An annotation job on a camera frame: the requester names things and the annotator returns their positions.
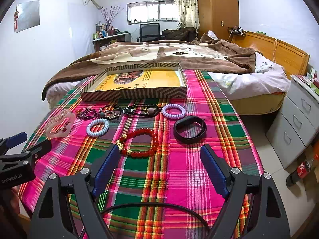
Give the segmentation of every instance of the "purple spiral hair tie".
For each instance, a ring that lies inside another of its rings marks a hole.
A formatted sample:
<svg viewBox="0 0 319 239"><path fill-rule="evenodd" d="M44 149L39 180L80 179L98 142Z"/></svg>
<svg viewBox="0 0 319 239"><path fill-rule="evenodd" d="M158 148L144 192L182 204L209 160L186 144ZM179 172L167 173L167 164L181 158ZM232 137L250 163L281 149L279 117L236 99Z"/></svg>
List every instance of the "purple spiral hair tie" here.
<svg viewBox="0 0 319 239"><path fill-rule="evenodd" d="M167 109L179 109L181 111L181 114L169 114L166 112ZM162 108L162 114L164 117L168 118L168 119L172 119L172 120L178 120L178 119L182 119L185 117L186 115L186 110L184 109L183 106L178 105L178 104L167 104Z"/></svg>

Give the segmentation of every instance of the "metal screw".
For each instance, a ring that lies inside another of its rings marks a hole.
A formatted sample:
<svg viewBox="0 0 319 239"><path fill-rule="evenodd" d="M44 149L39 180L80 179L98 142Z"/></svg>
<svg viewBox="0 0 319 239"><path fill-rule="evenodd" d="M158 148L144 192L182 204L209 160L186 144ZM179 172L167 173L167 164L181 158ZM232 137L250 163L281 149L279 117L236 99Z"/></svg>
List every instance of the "metal screw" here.
<svg viewBox="0 0 319 239"><path fill-rule="evenodd" d="M272 176L271 176L268 172L265 172L265 173L264 173L264 177L265 177L266 179L270 179Z"/></svg>
<svg viewBox="0 0 319 239"><path fill-rule="evenodd" d="M49 176L49 179L53 180L55 178L56 178L56 173L51 173L50 176Z"/></svg>
<svg viewBox="0 0 319 239"><path fill-rule="evenodd" d="M232 173L239 174L240 170L238 168L234 167L234 168L232 168Z"/></svg>
<svg viewBox="0 0 319 239"><path fill-rule="evenodd" d="M87 174L89 172L89 169L87 168L83 168L82 170L80 170L80 173L82 174Z"/></svg>

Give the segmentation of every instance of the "bottle label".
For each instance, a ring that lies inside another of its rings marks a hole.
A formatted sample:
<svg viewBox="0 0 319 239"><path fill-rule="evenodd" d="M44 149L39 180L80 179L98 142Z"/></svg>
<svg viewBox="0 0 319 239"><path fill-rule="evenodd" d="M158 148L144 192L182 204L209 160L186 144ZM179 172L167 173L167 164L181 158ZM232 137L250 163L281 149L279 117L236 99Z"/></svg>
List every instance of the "bottle label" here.
<svg viewBox="0 0 319 239"><path fill-rule="evenodd" d="M305 162L303 162L301 165L298 166L297 173L299 178L301 179L303 179L308 174L306 170Z"/></svg>

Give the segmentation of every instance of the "black mesh chair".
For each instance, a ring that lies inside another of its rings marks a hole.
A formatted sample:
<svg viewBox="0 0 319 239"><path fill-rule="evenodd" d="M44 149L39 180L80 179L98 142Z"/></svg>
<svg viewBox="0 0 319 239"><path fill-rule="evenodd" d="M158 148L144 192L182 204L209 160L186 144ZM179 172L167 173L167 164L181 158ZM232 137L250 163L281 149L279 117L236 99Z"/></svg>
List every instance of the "black mesh chair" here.
<svg viewBox="0 0 319 239"><path fill-rule="evenodd" d="M159 23L146 23L140 24L140 36L136 39L137 42L146 42L161 40L160 24Z"/></svg>

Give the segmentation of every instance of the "drawer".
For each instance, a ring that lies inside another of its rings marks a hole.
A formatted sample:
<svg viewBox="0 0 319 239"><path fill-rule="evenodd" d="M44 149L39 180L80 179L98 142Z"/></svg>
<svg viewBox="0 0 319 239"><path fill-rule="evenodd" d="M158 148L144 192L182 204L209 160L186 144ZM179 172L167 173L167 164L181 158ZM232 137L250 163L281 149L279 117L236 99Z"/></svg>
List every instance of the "drawer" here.
<svg viewBox="0 0 319 239"><path fill-rule="evenodd" d="M306 116L288 97L285 97L280 112L297 132L304 145L307 146L316 130Z"/></svg>
<svg viewBox="0 0 319 239"><path fill-rule="evenodd" d="M281 113L278 113L266 136L284 168L305 149L300 137Z"/></svg>
<svg viewBox="0 0 319 239"><path fill-rule="evenodd" d="M319 104L318 102L299 84L291 80L291 86L287 93L291 101L305 114L312 126L319 127Z"/></svg>

